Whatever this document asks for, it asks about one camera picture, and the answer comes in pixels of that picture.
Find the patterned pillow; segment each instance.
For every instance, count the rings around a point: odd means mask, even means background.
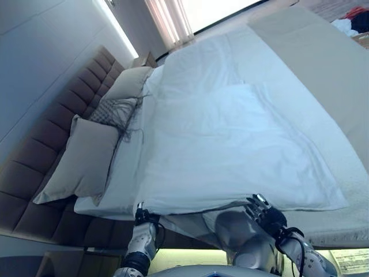
[[[90,121],[116,127],[124,133],[139,101],[136,98],[102,99],[89,117]]]

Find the gray pillow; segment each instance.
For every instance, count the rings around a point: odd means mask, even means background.
[[[148,66],[124,70],[103,99],[126,99],[142,96],[142,88],[153,69]]]
[[[89,120],[114,126],[124,134],[138,103],[139,101],[136,98],[102,99]]]
[[[105,191],[110,162],[119,133],[111,126],[75,115],[66,150],[35,204],[64,199],[71,195],[92,196],[99,204]]]

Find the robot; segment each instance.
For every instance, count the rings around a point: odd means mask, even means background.
[[[275,277],[281,276],[281,264],[285,254],[299,269],[299,276],[337,277],[334,265],[321,256],[305,239],[303,233],[295,227],[287,227],[285,216],[272,207],[261,194],[253,194],[242,203],[242,216],[261,230],[259,235],[234,248],[236,252],[228,254],[232,265],[190,265],[175,267],[150,275],[150,277]],[[231,208],[232,204],[216,210]],[[225,212],[219,220],[232,218],[239,220],[240,213]],[[133,236],[123,262],[114,277],[147,276],[150,262],[157,253],[156,235],[159,230],[160,217],[143,209],[143,203],[137,207]],[[228,249],[232,249],[232,228],[219,229],[218,237]]]

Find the nightstand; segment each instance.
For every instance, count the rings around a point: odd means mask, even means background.
[[[83,251],[47,251],[36,277],[106,277],[121,266],[121,256]]]
[[[157,67],[157,63],[154,59],[154,56],[151,54],[151,52],[149,52],[149,54],[145,56],[140,56],[134,59],[129,68],[138,68],[140,66],[151,66],[152,68]]]

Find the bed frame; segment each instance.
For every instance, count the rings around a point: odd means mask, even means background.
[[[75,114],[88,118],[124,70],[104,47],[71,80],[31,128],[0,171],[0,234],[53,244],[125,249],[133,222],[74,212],[76,197],[36,205],[65,150]],[[168,232],[166,248],[208,248]]]

